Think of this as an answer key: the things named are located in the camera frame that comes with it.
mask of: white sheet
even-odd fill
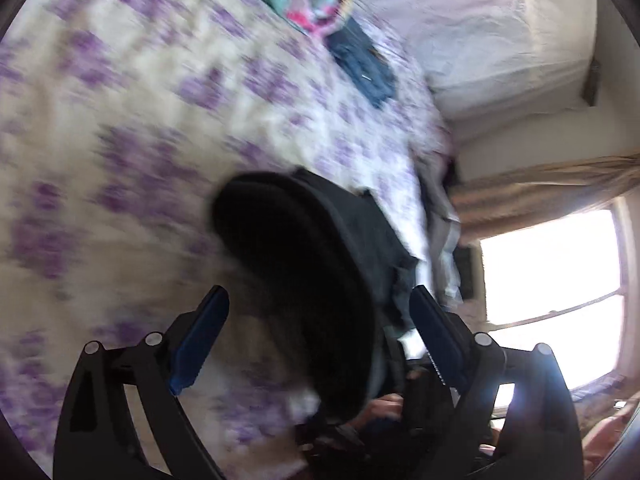
[[[261,317],[268,298],[207,232],[206,211],[239,171],[303,165],[371,188],[426,258],[409,146],[444,153],[446,130],[398,38],[360,21],[398,78],[380,111],[258,0],[21,10],[0,44],[0,409],[47,472],[84,344],[136,344],[215,283],[230,318],[180,400],[229,479],[300,467],[290,428],[314,396],[284,367]]]
[[[596,0],[363,0],[408,43],[459,141],[583,105]]]

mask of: blue gripper pad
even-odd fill
[[[423,285],[411,293],[409,314],[442,383],[465,393],[470,385],[471,332],[465,326],[468,335],[461,334],[460,327],[447,317],[455,314],[445,313]]]
[[[190,326],[179,342],[180,345],[171,350],[171,375],[168,384],[172,394],[180,395],[184,388],[195,382],[228,314],[229,296],[224,288],[215,286],[195,312],[178,316],[174,324],[180,322],[182,316],[191,317],[187,319]]]

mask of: window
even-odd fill
[[[624,319],[613,213],[574,214],[480,242],[486,323],[502,346],[548,343],[569,388],[616,367]],[[506,407],[504,384],[496,408]]]

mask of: floral bedsheet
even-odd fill
[[[359,19],[398,77],[382,110],[260,0],[22,8],[0,44],[0,409],[45,471],[84,343],[135,344],[214,283],[231,295],[230,318],[180,400],[230,479],[300,468],[290,428],[316,400],[268,335],[267,295],[207,231],[206,210],[234,173],[303,165],[372,189],[426,259],[412,156],[446,153],[446,130],[398,38]]]

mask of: brown curtain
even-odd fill
[[[460,242],[599,208],[640,186],[640,152],[511,171],[455,187]]]

